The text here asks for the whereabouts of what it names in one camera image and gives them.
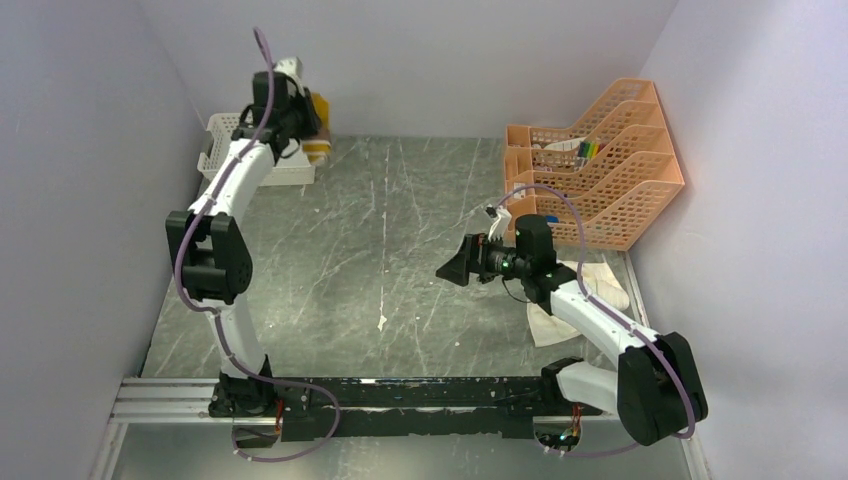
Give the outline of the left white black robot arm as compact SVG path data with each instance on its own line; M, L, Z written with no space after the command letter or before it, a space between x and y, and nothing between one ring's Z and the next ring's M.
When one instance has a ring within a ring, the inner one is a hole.
M270 72L256 73L252 92L215 177L190 207L171 212L165 221L177 292L189 309L209 319L221 356L209 407L213 417L261 416L279 405L249 312L253 261L240 221L280 162L307 165L301 142L322 126L292 64L280 62Z

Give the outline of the yellow brown bear towel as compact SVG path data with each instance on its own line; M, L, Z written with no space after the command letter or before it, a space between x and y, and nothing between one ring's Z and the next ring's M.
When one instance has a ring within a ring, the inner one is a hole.
M313 92L312 104L320 120L318 132L302 143L302 148L311 165L320 167L327 163L332 153L330 132L330 103L318 92Z

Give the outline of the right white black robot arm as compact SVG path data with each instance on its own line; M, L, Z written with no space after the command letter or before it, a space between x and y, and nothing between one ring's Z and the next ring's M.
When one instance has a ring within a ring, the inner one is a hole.
M503 237L511 214L504 207L486 211L489 230L465 235L437 278L458 286L471 278L518 280L530 304L574 328L614 365L605 370L575 359L555 366L539 389L542 406L562 414L578 403L614 414L643 446L692 435L707 417L708 403L689 342L676 332L660 334L640 325L594 295L580 267L558 260L545 217L516 219L515 243L509 246Z

